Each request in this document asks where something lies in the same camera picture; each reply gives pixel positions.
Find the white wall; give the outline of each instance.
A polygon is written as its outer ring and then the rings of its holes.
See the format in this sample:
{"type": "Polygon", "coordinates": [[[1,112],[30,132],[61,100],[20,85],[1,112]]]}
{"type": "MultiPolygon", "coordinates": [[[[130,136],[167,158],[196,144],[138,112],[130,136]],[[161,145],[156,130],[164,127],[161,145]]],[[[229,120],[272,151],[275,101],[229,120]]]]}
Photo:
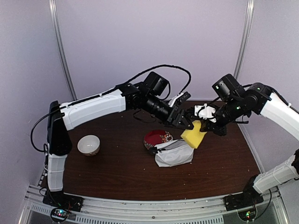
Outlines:
{"type": "MultiPolygon", "coordinates": [[[[299,108],[299,1],[255,1],[254,19],[239,82],[262,82],[299,108]]],[[[299,143],[274,122],[254,115],[246,125],[265,171],[289,158],[299,143]]],[[[280,187],[298,223],[299,181],[280,187]]]]}
{"type": "MultiPolygon", "coordinates": [[[[187,90],[193,99],[215,98],[212,84],[234,72],[246,8],[246,0],[57,1],[77,96],[100,93],[169,63],[192,73],[187,90]]],[[[157,72],[171,81],[171,96],[187,81],[178,70],[157,72]]]]}
{"type": "MultiPolygon", "coordinates": [[[[30,129],[51,101],[71,96],[47,1],[1,1],[0,30],[0,222],[14,224],[29,183],[36,184],[43,169],[30,129]]],[[[42,123],[35,142],[42,147],[45,140],[42,123]]]]}

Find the vertical metal pole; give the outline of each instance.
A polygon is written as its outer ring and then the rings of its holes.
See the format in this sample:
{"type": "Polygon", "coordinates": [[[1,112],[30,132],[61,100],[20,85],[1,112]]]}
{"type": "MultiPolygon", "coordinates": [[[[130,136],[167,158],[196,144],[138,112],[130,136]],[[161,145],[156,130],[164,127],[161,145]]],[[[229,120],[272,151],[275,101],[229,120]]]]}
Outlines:
{"type": "Polygon", "coordinates": [[[245,16],[245,23],[244,23],[244,29],[243,29],[243,36],[242,36],[239,56],[238,56],[238,60],[237,60],[237,64],[235,66],[235,72],[234,72],[235,79],[238,79],[238,77],[240,75],[242,63],[244,60],[245,49],[247,46],[247,42],[248,42],[250,30],[251,30],[252,19],[253,19],[253,10],[254,10],[254,0],[248,0],[247,12],[246,12],[246,16],[245,16]]]}
{"type": "Polygon", "coordinates": [[[57,10],[56,10],[56,0],[49,0],[49,5],[50,5],[50,12],[51,12],[51,17],[52,17],[52,22],[54,25],[54,30],[56,34],[56,40],[58,44],[58,49],[59,49],[59,54],[60,54],[60,60],[61,64],[64,70],[64,75],[66,78],[66,82],[68,84],[69,90],[71,92],[71,97],[73,100],[77,100],[77,96],[75,93],[75,89],[73,86],[73,83],[71,81],[71,76],[69,72],[69,68],[67,66],[66,58],[65,58],[65,53],[64,53],[64,47],[62,45],[62,38],[60,34],[60,28],[59,28],[59,23],[58,23],[58,15],[57,15],[57,10]]]}

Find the sponge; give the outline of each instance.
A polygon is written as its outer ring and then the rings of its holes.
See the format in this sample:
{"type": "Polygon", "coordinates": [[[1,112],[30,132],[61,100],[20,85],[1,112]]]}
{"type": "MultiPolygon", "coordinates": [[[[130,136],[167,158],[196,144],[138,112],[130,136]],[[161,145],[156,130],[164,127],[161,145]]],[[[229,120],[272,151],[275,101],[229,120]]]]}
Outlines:
{"type": "Polygon", "coordinates": [[[199,131],[201,127],[201,122],[199,120],[195,120],[192,123],[194,128],[192,130],[184,130],[181,137],[191,148],[197,148],[203,140],[206,132],[199,131]]]}

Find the robotic arm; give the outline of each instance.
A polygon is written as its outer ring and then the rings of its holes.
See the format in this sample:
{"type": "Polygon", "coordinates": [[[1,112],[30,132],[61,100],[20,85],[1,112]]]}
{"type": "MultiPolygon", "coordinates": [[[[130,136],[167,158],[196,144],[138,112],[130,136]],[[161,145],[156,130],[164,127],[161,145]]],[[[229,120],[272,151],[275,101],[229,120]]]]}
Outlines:
{"type": "MultiPolygon", "coordinates": [[[[62,208],[65,204],[76,204],[72,210],[80,211],[83,199],[63,193],[64,163],[72,149],[68,131],[115,112],[143,109],[161,120],[162,124],[180,129],[193,129],[191,120],[200,119],[200,131],[212,131],[220,136],[226,134],[226,124],[236,122],[243,115],[250,117],[255,112],[273,120],[299,140],[299,114],[271,87],[261,83],[241,86],[228,74],[212,86],[225,102],[222,107],[208,104],[186,111],[178,106],[191,96],[188,92],[178,94],[168,103],[157,97],[167,85],[166,79],[151,72],[137,84],[121,84],[102,94],[70,103],[52,102],[46,154],[48,191],[43,202],[52,206],[60,204],[62,208]]],[[[261,193],[293,178],[299,178],[298,150],[273,170],[252,177],[240,195],[225,197],[227,210],[250,206],[254,200],[259,202],[261,193]]]]}

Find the wooden tabletop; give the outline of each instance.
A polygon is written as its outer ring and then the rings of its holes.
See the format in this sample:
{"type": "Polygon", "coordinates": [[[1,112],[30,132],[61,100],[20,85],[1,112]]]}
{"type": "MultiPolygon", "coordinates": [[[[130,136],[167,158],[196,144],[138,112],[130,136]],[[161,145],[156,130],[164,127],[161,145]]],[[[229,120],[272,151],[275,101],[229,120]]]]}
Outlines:
{"type": "MultiPolygon", "coordinates": [[[[188,101],[184,107],[203,102],[188,101]]],[[[219,196],[242,191],[258,167],[237,124],[228,134],[207,133],[194,150],[192,163],[160,168],[143,145],[143,137],[155,129],[169,131],[179,139],[182,130],[158,122],[144,124],[134,111],[107,115],[70,131],[73,149],[64,172],[66,193],[123,200],[178,200],[219,196]],[[100,151],[86,157],[77,149],[88,134],[100,138],[100,151]]],[[[140,117],[152,120],[147,113],[140,117]]]]}

